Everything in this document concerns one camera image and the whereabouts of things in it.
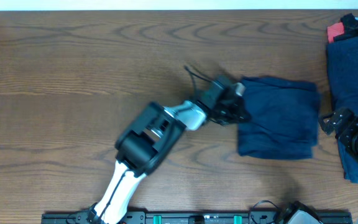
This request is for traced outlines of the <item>navy blue shorts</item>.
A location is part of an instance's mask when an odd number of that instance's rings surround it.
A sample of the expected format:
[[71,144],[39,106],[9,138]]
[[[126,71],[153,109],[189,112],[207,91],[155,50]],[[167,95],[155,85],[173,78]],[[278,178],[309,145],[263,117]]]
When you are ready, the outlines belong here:
[[300,160],[318,143],[321,95],[316,84],[274,77],[246,78],[243,99],[251,119],[238,125],[240,156]]

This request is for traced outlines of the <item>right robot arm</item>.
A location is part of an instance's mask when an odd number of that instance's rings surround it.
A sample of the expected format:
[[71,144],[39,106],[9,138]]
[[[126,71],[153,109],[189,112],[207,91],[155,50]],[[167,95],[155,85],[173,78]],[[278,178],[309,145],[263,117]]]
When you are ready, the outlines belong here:
[[[335,134],[345,152],[358,163],[358,115],[349,108],[341,108],[319,117],[319,125],[327,134]],[[296,201],[278,213],[274,223],[352,223],[350,213],[316,213],[306,205]]]

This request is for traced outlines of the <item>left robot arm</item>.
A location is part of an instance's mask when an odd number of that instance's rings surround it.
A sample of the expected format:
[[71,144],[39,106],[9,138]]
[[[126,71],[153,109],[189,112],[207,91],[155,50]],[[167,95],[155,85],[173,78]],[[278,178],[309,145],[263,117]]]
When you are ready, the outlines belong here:
[[149,103],[118,137],[112,179],[102,199],[89,209],[87,222],[119,223],[140,182],[157,169],[185,131],[196,131],[208,121],[222,126],[249,121],[245,89],[241,82],[219,76],[207,90],[195,90],[178,106]]

